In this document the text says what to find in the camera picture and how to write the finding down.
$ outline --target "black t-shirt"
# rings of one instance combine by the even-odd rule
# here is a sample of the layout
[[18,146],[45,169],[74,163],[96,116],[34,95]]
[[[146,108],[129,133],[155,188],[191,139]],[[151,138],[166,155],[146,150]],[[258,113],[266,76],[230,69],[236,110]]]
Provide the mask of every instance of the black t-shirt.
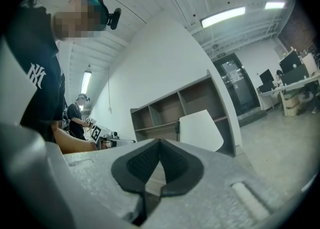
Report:
[[51,123],[62,120],[65,76],[56,57],[59,50],[51,31],[51,15],[44,7],[19,7],[5,37],[14,57],[37,87],[20,124],[39,132],[45,141],[55,142]]
[[[66,111],[66,115],[70,120],[72,118],[78,118],[82,120],[80,108],[76,103],[72,103],[69,105]],[[69,124],[69,132],[71,136],[77,139],[84,138],[84,133],[85,133],[84,127],[78,123],[75,123],[72,120],[70,121],[70,124]]]

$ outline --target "gray plastic device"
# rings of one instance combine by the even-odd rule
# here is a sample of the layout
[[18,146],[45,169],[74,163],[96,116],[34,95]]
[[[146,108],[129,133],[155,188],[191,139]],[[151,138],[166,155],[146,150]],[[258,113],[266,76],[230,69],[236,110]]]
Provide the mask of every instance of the gray plastic device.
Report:
[[[6,178],[47,228],[273,228],[281,196],[232,158],[172,140],[62,155],[33,130],[0,125]],[[161,162],[166,185],[149,217],[144,184]]]

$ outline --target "computer monitor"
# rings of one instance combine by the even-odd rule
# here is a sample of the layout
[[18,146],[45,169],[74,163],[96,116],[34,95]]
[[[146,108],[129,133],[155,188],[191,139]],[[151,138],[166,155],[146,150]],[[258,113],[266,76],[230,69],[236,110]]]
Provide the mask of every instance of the computer monitor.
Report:
[[268,82],[273,82],[275,80],[269,69],[260,74],[260,79],[263,84],[266,84]]
[[291,70],[295,69],[294,65],[296,65],[296,67],[299,67],[301,64],[302,63],[300,61],[300,58],[295,51],[292,51],[289,55],[287,55],[279,62],[279,65],[284,74],[289,73]]

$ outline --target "white wall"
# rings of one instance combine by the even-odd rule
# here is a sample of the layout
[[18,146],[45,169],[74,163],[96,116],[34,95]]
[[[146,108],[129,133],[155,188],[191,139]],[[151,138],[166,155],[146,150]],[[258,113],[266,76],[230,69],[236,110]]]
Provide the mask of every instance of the white wall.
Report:
[[[268,39],[247,45],[242,50],[235,52],[250,77],[255,91],[263,84],[260,74],[269,69],[273,78],[276,79],[277,70],[281,70],[279,65],[281,59],[275,52],[275,47],[278,45],[278,40]],[[273,103],[278,103],[277,95],[273,95],[272,98],[267,96],[259,100],[260,104],[262,102],[264,110],[269,109]]]
[[189,32],[164,12],[135,35],[110,67],[112,113],[108,112],[107,83],[91,117],[117,131],[122,139],[136,139],[131,108],[139,108],[207,75],[208,69],[231,118],[235,144],[242,145],[236,111],[218,71]]

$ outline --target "white board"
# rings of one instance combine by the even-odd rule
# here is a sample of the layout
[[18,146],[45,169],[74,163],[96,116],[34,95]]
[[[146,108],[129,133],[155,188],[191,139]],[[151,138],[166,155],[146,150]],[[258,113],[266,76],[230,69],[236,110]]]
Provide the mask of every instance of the white board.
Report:
[[203,110],[180,118],[180,142],[215,152],[224,139],[208,111]]

